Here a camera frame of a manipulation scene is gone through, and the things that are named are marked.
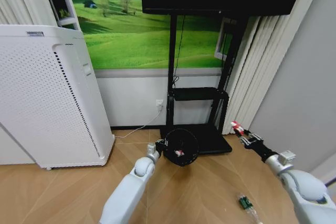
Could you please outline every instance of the green grass field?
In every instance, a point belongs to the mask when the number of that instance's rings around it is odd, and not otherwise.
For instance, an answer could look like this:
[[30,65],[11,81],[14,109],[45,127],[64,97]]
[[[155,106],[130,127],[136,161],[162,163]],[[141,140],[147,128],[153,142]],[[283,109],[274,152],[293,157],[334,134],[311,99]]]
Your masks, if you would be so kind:
[[[86,0],[73,0],[95,69],[166,68],[169,54],[169,16],[141,11],[141,0],[131,0],[129,13],[122,12],[122,0],[108,0],[106,17],[103,0],[98,8],[85,8]],[[183,17],[178,18],[177,55]],[[220,67],[214,57],[219,19],[186,16],[178,67]]]

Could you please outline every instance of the black cable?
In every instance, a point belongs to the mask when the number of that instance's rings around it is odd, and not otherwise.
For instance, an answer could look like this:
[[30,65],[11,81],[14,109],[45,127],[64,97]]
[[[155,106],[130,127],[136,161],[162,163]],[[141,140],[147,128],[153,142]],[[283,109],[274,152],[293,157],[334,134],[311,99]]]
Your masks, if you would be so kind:
[[185,20],[185,15],[183,16],[183,21],[182,21],[182,30],[181,30],[181,39],[180,39],[180,45],[179,45],[179,52],[177,53],[177,59],[176,59],[176,67],[175,67],[175,71],[174,71],[174,77],[173,77],[173,85],[174,88],[176,88],[175,83],[179,80],[179,76],[176,76],[176,70],[177,70],[177,66],[179,65],[179,56],[180,56],[180,50],[181,50],[181,44],[182,44],[182,38],[183,38],[183,29],[184,29],[184,20]]

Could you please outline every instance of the white cable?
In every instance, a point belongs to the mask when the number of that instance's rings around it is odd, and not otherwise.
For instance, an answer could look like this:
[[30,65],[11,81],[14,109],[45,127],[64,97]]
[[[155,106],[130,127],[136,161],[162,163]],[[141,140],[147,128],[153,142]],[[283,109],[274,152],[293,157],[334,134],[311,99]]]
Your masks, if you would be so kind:
[[155,116],[152,120],[150,120],[147,124],[145,124],[144,126],[142,126],[142,127],[140,127],[140,128],[137,128],[137,129],[135,129],[134,131],[131,131],[131,132],[128,133],[126,136],[115,136],[115,137],[125,138],[125,137],[127,137],[128,135],[132,134],[133,132],[135,132],[135,131],[137,131],[137,130],[140,130],[140,129],[146,127],[148,124],[150,124],[151,122],[153,122],[153,121],[160,115],[161,111],[162,111],[162,108],[161,108],[161,110],[156,114],[156,116]]

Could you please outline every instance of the white curtain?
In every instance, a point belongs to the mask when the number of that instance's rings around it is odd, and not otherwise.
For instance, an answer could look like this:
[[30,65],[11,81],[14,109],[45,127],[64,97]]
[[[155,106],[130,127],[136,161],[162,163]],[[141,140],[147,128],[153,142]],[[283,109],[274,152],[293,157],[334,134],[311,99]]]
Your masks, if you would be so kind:
[[57,26],[49,0],[0,0],[0,24]]
[[238,52],[241,68],[233,71],[228,85],[230,101],[223,134],[232,133],[233,120],[250,127],[311,2],[297,0],[287,16],[250,19],[252,29],[245,36],[251,43],[242,44]]

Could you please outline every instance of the tv stand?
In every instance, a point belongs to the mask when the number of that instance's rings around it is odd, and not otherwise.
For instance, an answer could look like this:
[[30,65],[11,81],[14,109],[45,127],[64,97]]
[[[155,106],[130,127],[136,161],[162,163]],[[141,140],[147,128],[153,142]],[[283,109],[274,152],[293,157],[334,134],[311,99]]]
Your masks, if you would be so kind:
[[[247,25],[248,17],[236,19],[235,29],[232,29],[232,40],[230,48],[223,66],[221,78],[218,87],[199,87],[199,88],[173,88],[174,77],[174,60],[177,15],[171,14],[170,20],[170,42],[169,42],[169,65],[168,65],[168,89],[167,89],[167,114],[166,126],[160,130],[161,137],[165,138],[166,134],[177,128],[189,130],[197,138],[200,145],[199,154],[220,154],[232,151],[231,146],[222,136],[223,125],[229,96],[224,90],[228,77],[231,74],[240,43]],[[195,100],[212,100],[212,108],[205,124],[181,124],[174,125],[174,102],[175,101],[195,101]],[[223,101],[222,109],[219,116],[218,129],[215,126],[216,113],[220,100]]]

